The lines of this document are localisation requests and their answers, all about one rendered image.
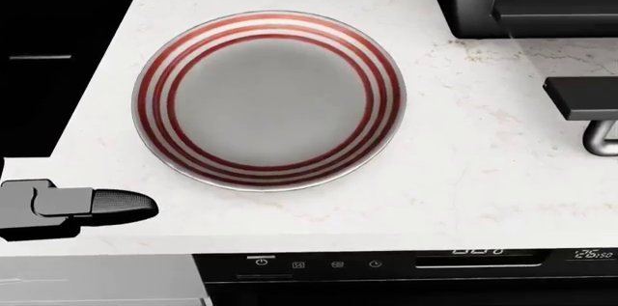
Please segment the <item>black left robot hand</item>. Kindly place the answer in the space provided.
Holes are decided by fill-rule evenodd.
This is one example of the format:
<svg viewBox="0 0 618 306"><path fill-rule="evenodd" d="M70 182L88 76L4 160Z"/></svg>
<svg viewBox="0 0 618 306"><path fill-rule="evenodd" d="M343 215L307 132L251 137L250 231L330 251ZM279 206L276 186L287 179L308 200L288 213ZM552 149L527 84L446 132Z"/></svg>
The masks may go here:
<svg viewBox="0 0 618 306"><path fill-rule="evenodd" d="M49 179L0 182L0 240L74 238L84 227L110 227L159 215L155 199L124 189L59 187Z"/></svg>

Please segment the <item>grey cabinet front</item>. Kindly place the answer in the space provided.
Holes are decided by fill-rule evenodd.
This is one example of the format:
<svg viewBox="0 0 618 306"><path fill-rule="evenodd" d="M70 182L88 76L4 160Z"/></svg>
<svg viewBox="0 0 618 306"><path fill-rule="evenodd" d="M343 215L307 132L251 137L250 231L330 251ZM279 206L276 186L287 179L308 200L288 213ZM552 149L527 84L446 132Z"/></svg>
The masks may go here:
<svg viewBox="0 0 618 306"><path fill-rule="evenodd" d="M213 306L188 255L0 258L0 306Z"/></svg>

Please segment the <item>black cabinet drawers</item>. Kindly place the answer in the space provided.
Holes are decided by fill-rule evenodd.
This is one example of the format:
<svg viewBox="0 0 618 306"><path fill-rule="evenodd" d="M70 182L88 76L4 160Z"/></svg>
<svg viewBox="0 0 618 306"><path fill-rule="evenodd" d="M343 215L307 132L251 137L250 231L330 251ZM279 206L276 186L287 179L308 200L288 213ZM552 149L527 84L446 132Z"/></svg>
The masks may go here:
<svg viewBox="0 0 618 306"><path fill-rule="evenodd" d="M0 0L0 157L49 157L133 0Z"/></svg>

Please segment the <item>red striped grey plate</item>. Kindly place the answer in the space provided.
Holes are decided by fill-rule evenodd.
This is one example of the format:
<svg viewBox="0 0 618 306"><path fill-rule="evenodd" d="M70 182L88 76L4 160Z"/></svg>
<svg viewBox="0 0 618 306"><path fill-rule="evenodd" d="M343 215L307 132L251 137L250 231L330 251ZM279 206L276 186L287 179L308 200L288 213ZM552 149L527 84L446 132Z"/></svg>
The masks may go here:
<svg viewBox="0 0 618 306"><path fill-rule="evenodd" d="M390 54L333 18L225 15L164 44L131 95L137 134L181 175L275 192L335 181L382 152L407 88Z"/></svg>

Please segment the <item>black dishwasher control panel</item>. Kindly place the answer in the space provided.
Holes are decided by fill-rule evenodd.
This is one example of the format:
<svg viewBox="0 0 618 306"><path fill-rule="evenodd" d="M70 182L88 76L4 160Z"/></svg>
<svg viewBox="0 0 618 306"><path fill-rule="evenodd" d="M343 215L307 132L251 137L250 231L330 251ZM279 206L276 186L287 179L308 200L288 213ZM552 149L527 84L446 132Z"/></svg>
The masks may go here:
<svg viewBox="0 0 618 306"><path fill-rule="evenodd" d="M211 306L618 306L618 247L193 256Z"/></svg>

